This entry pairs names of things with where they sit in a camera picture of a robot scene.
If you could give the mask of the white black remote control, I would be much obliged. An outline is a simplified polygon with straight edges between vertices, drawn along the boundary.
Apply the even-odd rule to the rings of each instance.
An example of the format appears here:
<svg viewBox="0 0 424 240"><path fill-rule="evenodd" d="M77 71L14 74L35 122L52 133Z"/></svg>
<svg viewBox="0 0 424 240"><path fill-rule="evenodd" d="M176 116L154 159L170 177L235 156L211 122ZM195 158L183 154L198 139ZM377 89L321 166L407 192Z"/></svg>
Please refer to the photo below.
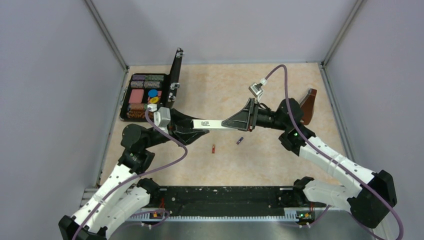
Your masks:
<svg viewBox="0 0 424 240"><path fill-rule="evenodd" d="M231 130L232 128L223 126L222 120L211 120L211 119L193 119L192 128L197 130Z"/></svg>

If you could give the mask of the blue battery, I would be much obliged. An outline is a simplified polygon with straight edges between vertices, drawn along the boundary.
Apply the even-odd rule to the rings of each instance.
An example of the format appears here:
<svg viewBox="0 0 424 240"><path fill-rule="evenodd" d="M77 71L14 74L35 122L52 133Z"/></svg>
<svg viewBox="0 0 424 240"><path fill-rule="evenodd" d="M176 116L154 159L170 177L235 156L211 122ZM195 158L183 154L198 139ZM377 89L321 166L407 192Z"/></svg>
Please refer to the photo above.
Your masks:
<svg viewBox="0 0 424 240"><path fill-rule="evenodd" d="M236 142L237 145L239 145L243 141L244 137L240 137L240 139Z"/></svg>

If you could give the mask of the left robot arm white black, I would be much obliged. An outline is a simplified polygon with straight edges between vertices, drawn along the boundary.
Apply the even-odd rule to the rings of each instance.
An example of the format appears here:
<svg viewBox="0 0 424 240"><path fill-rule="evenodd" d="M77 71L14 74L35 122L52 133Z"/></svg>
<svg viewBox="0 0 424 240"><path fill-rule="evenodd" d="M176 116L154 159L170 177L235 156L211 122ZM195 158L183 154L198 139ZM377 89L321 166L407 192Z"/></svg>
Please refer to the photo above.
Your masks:
<svg viewBox="0 0 424 240"><path fill-rule="evenodd" d="M160 202L159 186L146 175L181 162L187 145L213 127L212 120L196 119L174 109L149 104L144 111L150 128L127 125L122 132L122 155L107 180L73 215L65 215L58 226L64 240L108 240L135 212ZM149 169L155 153L150 147L172 141L184 150L178 159Z"/></svg>

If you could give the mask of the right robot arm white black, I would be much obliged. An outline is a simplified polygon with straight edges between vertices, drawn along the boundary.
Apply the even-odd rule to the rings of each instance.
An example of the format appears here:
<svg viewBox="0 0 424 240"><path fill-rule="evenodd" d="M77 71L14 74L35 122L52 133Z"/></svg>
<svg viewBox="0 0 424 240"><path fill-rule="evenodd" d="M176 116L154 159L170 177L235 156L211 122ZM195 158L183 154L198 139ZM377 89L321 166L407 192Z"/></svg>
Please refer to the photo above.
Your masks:
<svg viewBox="0 0 424 240"><path fill-rule="evenodd" d="M301 123L304 112L293 99L282 100L276 111L262 109L250 98L242 110L222 122L223 127L252 131L255 127L281 130L281 145L295 155L313 164L337 179L332 185L311 177L300 180L293 200L299 206L319 202L343 209L367 228L375 229L397 204L393 176L351 161L338 153Z"/></svg>

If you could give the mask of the black poker chip case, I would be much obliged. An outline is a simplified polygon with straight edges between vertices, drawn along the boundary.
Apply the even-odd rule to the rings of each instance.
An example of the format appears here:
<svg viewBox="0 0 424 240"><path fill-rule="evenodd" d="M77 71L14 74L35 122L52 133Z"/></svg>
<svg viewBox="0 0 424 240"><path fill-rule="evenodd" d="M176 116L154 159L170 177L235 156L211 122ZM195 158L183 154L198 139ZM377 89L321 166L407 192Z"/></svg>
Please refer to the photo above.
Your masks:
<svg viewBox="0 0 424 240"><path fill-rule="evenodd" d="M165 73L134 73L121 101L120 120L145 122L148 105L171 109L180 88L180 73L185 52L177 48L170 71Z"/></svg>

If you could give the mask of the brown wooden metronome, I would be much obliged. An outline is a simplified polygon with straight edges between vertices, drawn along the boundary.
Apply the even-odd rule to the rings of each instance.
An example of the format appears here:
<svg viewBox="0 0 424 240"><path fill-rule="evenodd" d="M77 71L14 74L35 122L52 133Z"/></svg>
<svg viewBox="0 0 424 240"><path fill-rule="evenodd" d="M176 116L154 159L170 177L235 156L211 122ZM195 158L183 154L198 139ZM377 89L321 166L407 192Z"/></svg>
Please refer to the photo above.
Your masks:
<svg viewBox="0 0 424 240"><path fill-rule="evenodd" d="M300 108L303 111L303 117L301 122L304 125L309 125L314 116L315 110L315 100L316 100L317 90L314 88L309 88L306 95L300 101Z"/></svg>

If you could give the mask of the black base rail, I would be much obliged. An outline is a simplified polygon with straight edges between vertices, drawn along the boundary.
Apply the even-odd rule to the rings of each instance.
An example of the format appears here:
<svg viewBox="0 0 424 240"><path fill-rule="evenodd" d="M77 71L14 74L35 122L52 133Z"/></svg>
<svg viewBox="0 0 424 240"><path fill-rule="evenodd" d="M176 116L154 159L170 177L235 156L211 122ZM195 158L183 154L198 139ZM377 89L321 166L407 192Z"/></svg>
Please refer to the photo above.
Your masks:
<svg viewBox="0 0 424 240"><path fill-rule="evenodd" d="M286 186L163 186L131 220L169 222L295 222L312 223L316 208Z"/></svg>

